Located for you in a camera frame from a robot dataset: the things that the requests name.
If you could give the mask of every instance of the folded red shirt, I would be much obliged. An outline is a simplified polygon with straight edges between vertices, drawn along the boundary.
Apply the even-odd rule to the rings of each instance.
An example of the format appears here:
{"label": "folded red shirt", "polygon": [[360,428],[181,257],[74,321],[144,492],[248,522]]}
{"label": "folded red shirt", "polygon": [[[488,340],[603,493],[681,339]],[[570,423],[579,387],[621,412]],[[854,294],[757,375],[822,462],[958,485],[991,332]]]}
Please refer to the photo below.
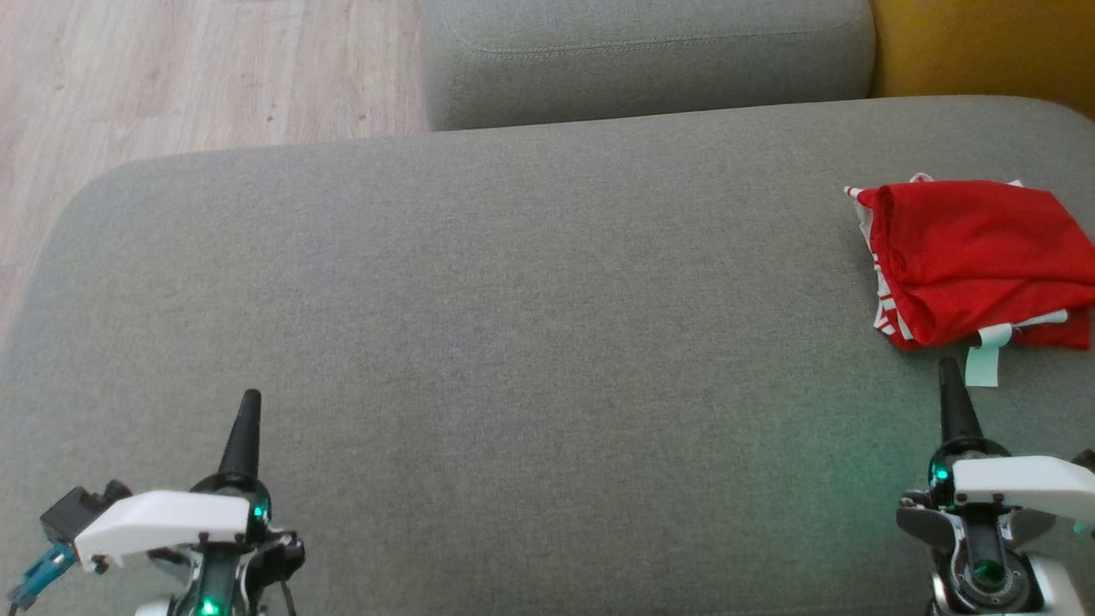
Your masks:
{"label": "folded red shirt", "polygon": [[1003,324],[1025,345],[1088,349],[1095,246],[1051,193],[923,174],[845,191],[878,271],[875,327],[901,349]]}

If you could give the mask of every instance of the gray fabric upholstery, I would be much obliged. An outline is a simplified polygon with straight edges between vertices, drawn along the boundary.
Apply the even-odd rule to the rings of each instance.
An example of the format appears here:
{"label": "gray fabric upholstery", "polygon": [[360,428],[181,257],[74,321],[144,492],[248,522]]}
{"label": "gray fabric upholstery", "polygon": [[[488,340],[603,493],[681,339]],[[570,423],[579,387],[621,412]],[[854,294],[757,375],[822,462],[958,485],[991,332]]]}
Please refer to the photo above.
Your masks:
{"label": "gray fabric upholstery", "polygon": [[435,129],[854,98],[867,0],[430,0]]}
{"label": "gray fabric upholstery", "polygon": [[[891,98],[152,160],[89,185],[0,376],[0,562],[76,484],[187,488],[265,395],[301,614],[920,616],[894,522],[935,363],[871,328],[844,184],[1021,178],[1095,230],[1095,125]],[[1006,349],[1015,453],[1095,445],[1095,357]],[[1041,547],[1087,601],[1090,541]],[[42,614],[170,581],[72,574]]]}

